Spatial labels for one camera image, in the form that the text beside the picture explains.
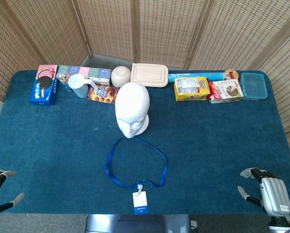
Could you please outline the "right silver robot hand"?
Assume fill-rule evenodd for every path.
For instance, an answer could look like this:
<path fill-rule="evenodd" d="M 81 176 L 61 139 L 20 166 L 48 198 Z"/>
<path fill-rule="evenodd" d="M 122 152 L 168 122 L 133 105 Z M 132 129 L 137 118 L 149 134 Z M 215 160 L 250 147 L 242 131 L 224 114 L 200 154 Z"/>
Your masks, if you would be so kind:
<path fill-rule="evenodd" d="M 283 180 L 272 173 L 256 167 L 247 168 L 240 173 L 244 178 L 256 179 L 259 183 L 261 198 L 255 198 L 238 186 L 240 195 L 248 202 L 262 207 L 271 217 L 284 217 L 290 214 L 290 199 Z"/>

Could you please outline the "blue lanyard with badge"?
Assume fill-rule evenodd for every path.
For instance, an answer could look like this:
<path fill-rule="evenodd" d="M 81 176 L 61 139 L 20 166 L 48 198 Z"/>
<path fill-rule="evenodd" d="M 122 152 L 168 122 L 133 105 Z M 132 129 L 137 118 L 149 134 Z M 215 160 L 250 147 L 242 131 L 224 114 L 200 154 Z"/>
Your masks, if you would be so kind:
<path fill-rule="evenodd" d="M 155 152 L 157 152 L 164 160 L 165 166 L 164 166 L 164 169 L 163 169 L 161 177 L 160 177 L 160 183 L 154 183 L 153 181 L 151 181 L 149 179 L 142 179 L 140 181 L 135 182 L 131 186 L 125 186 L 122 182 L 120 182 L 114 176 L 114 174 L 112 173 L 112 171 L 110 169 L 113 157 L 115 155 L 116 147 L 119 144 L 119 142 L 121 142 L 123 139 L 124 138 L 122 137 L 114 143 L 114 145 L 113 145 L 113 147 L 108 155 L 108 158 L 106 160 L 105 172 L 106 172 L 107 176 L 110 178 L 110 180 L 112 182 L 114 182 L 116 185 L 123 187 L 125 189 L 129 189 L 129 190 L 137 188 L 137 191 L 132 193 L 133 194 L 134 213 L 136 216 L 148 214 L 149 209 L 148 209 L 148 203 L 147 203 L 147 194 L 143 190 L 143 184 L 148 183 L 150 186 L 152 186 L 154 188 L 162 187 L 165 184 L 165 180 L 166 180 L 167 173 L 168 173 L 168 161 L 167 161 L 166 156 L 159 149 L 157 149 L 155 146 L 153 146 L 152 144 L 150 144 L 150 143 L 148 143 L 140 138 L 132 137 L 133 140 L 136 140 L 138 142 L 146 144 L 147 146 L 151 147 Z"/>

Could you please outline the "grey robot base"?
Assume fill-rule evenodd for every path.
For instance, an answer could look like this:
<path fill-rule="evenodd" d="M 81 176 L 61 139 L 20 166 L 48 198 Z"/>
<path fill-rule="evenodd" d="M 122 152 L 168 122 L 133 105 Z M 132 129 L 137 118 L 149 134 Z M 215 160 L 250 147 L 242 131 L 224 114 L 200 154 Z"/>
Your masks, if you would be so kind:
<path fill-rule="evenodd" d="M 191 217 L 91 214 L 86 219 L 85 233 L 191 233 Z"/>

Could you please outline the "teal table cloth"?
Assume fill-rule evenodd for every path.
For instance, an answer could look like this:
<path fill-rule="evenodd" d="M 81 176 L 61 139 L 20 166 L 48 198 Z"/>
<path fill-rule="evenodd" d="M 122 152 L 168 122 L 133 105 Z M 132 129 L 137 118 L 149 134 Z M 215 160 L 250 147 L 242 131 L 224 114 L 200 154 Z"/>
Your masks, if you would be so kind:
<path fill-rule="evenodd" d="M 119 129 L 112 104 L 81 99 L 62 85 L 53 106 L 29 97 L 36 71 L 11 79 L 0 114 L 0 168 L 14 170 L 0 203 L 24 192 L 13 213 L 132 214 L 129 186 L 145 179 L 150 214 L 260 213 L 237 187 L 260 195 L 258 167 L 290 197 L 290 149 L 271 82 L 264 100 L 176 101 L 149 88 L 149 126 L 138 140 Z"/>

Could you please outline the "blue transparent food container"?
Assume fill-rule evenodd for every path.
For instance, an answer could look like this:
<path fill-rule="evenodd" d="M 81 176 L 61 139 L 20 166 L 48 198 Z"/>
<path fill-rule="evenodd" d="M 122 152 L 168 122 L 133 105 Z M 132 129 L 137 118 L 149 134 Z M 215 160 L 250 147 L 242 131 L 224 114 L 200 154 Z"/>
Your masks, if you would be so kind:
<path fill-rule="evenodd" d="M 244 72 L 241 74 L 239 83 L 245 100 L 263 100 L 268 97 L 263 74 Z"/>

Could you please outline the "red white biscuit box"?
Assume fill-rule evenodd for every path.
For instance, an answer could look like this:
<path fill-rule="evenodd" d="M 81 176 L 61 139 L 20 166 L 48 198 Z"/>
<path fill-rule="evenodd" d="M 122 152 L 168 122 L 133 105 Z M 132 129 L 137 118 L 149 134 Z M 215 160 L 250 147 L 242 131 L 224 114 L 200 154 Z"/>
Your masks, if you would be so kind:
<path fill-rule="evenodd" d="M 237 79 L 209 82 L 211 103 L 223 103 L 239 101 L 243 98 L 243 92 Z"/>

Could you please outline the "blue Oreo cookie box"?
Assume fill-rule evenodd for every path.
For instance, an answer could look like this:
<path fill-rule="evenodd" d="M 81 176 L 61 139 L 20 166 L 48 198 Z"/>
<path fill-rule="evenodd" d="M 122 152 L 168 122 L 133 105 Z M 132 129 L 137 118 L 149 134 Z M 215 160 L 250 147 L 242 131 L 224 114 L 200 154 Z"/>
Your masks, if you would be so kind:
<path fill-rule="evenodd" d="M 30 94 L 35 105 L 54 105 L 57 91 L 58 65 L 39 65 Z"/>

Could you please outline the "small round snack cup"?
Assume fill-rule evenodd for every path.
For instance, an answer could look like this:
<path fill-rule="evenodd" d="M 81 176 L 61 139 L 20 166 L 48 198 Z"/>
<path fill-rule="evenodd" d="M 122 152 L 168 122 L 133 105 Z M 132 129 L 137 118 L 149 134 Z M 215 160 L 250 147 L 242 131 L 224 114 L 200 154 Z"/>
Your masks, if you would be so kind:
<path fill-rule="evenodd" d="M 234 69 L 227 69 L 224 71 L 224 79 L 225 80 L 237 80 L 239 78 L 239 74 Z"/>

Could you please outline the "blue cylindrical roll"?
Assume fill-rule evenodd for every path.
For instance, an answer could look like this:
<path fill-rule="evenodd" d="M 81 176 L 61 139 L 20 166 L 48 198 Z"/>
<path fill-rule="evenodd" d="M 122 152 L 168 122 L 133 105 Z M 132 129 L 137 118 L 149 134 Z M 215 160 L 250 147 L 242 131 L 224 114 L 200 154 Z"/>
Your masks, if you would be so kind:
<path fill-rule="evenodd" d="M 170 71 L 168 74 L 168 83 L 174 83 L 176 78 L 191 77 L 206 77 L 210 82 L 223 81 L 225 79 L 223 72 Z"/>

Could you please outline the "clear snack jar blue label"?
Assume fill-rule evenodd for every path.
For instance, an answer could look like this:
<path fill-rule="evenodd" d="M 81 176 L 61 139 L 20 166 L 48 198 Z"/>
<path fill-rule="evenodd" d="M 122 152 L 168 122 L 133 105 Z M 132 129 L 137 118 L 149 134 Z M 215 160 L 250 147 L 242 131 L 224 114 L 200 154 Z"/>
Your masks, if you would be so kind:
<path fill-rule="evenodd" d="M 68 84 L 70 78 L 69 74 L 57 74 L 56 77 L 68 92 L 72 92 L 72 88 Z"/>

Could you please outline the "brown chocolate cookie box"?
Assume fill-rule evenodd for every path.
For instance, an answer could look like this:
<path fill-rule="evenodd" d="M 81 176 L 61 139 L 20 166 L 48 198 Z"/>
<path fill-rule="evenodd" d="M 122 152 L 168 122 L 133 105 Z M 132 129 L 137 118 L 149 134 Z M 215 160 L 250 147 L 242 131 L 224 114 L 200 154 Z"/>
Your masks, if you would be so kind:
<path fill-rule="evenodd" d="M 89 100 L 115 104 L 119 87 L 97 85 L 97 88 L 95 90 L 93 87 L 90 87 L 87 97 Z"/>

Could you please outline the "pastel tissue multipack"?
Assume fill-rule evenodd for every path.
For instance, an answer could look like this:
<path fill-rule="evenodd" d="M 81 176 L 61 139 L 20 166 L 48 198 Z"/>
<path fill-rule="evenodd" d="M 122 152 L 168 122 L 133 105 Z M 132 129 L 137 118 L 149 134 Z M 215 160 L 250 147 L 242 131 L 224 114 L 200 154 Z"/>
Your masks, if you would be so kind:
<path fill-rule="evenodd" d="M 86 79 L 92 80 L 95 84 L 110 85 L 111 70 L 96 67 L 80 67 L 60 65 L 57 74 L 82 74 Z"/>

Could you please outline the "white foam mannequin head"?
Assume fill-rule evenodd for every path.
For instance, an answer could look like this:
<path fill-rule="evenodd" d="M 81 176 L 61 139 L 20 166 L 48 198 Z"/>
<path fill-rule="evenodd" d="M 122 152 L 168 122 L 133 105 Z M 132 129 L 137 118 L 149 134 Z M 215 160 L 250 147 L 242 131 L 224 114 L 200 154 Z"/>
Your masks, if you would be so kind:
<path fill-rule="evenodd" d="M 117 124 L 126 138 L 142 134 L 149 125 L 150 97 L 145 86 L 138 82 L 123 85 L 115 100 Z"/>

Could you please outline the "beige bowl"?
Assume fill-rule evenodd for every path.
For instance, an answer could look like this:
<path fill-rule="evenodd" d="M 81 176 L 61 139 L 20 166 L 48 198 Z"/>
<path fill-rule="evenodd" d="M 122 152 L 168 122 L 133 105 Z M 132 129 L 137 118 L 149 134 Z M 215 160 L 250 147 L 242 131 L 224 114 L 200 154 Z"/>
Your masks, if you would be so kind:
<path fill-rule="evenodd" d="M 111 73 L 111 83 L 114 87 L 122 87 L 124 84 L 130 82 L 131 71 L 125 66 L 118 66 L 113 69 Z"/>

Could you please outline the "woven folding screen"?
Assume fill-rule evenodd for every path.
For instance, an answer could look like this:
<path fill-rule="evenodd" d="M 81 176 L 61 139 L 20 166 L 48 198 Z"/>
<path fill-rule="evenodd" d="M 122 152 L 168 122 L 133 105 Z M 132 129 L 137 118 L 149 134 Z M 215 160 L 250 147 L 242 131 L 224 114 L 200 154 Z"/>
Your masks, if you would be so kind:
<path fill-rule="evenodd" d="M 0 0 L 0 102 L 19 70 L 97 54 L 264 71 L 290 145 L 290 0 Z"/>

